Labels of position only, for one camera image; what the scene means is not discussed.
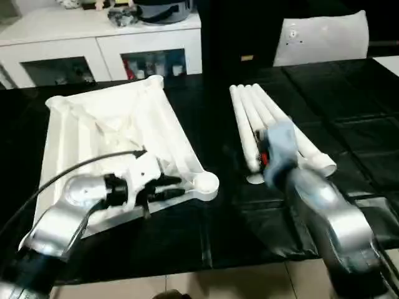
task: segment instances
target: white countertop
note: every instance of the white countertop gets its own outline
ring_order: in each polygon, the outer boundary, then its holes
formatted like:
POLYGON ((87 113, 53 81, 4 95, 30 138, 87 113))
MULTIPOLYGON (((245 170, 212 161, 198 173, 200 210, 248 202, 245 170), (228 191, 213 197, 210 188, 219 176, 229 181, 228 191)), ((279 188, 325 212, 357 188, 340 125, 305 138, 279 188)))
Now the white countertop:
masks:
POLYGON ((107 13, 108 9, 103 11, 93 9, 86 11, 83 9, 68 10, 63 7, 38 9, 3 30, 0 33, 0 46, 201 28, 201 21, 197 12, 191 13, 184 21, 174 24, 145 24, 140 21, 134 25, 121 28, 111 23, 107 13))

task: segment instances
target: white plastic tray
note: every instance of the white plastic tray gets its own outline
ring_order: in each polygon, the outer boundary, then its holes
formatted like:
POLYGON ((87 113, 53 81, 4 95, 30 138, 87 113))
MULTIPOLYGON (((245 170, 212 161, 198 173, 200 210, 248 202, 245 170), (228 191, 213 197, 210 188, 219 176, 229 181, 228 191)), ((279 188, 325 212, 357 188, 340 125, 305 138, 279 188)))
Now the white plastic tray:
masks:
MULTIPOLYGON (((216 197, 219 180, 205 171, 163 92, 163 78, 146 80, 69 97, 52 97, 41 184, 61 171, 100 154, 145 149, 161 159, 163 170, 180 175, 186 194, 149 204, 150 212, 192 198, 208 201, 216 197)), ((77 169, 59 179, 38 198, 35 221, 58 198, 69 177, 82 174, 121 173, 129 156, 115 157, 77 169)), ((94 213, 84 237, 142 217, 141 207, 128 202, 94 213)))

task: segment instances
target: black tablecloth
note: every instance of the black tablecloth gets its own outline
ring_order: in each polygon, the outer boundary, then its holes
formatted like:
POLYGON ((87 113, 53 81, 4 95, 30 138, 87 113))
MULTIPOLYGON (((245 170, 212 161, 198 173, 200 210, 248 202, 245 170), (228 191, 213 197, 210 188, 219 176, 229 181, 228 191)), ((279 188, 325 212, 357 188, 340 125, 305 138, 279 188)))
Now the black tablecloth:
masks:
MULTIPOLYGON (((337 162, 331 180, 366 215, 386 248, 399 247, 399 77, 374 60, 249 71, 304 133, 337 162)), ((38 185, 49 112, 44 101, 123 82, 0 92, 4 130, 2 223, 38 185)), ((82 283, 303 260, 317 250, 282 196, 250 185, 228 88, 200 75, 165 92, 217 198, 191 200, 84 239, 60 278, 82 283)), ((29 228, 34 205, 1 241, 3 261, 29 228)))

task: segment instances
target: white cabinet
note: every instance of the white cabinet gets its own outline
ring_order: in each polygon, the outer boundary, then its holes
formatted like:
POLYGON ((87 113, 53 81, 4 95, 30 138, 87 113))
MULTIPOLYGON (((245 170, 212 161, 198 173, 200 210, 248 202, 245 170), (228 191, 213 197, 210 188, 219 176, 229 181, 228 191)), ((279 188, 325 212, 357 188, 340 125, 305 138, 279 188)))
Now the white cabinet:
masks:
POLYGON ((19 88, 199 74, 201 21, 117 28, 106 10, 48 7, 0 33, 0 65, 19 88))
POLYGON ((97 40, 112 80, 128 79, 129 70, 143 71, 145 76, 150 72, 159 75, 202 72, 200 29, 99 37, 97 40))
POLYGON ((95 38, 3 46, 0 64, 19 88, 53 85, 73 76, 70 83, 77 83, 76 72, 96 82, 110 80, 95 38))

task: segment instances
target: white chair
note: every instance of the white chair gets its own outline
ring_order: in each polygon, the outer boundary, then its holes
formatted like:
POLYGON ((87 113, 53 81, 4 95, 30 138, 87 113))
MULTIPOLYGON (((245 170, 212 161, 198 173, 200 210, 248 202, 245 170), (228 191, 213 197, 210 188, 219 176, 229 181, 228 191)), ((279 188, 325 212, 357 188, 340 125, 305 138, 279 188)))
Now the white chair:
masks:
POLYGON ((274 66, 364 59, 367 50, 365 11, 342 17, 285 19, 274 66))

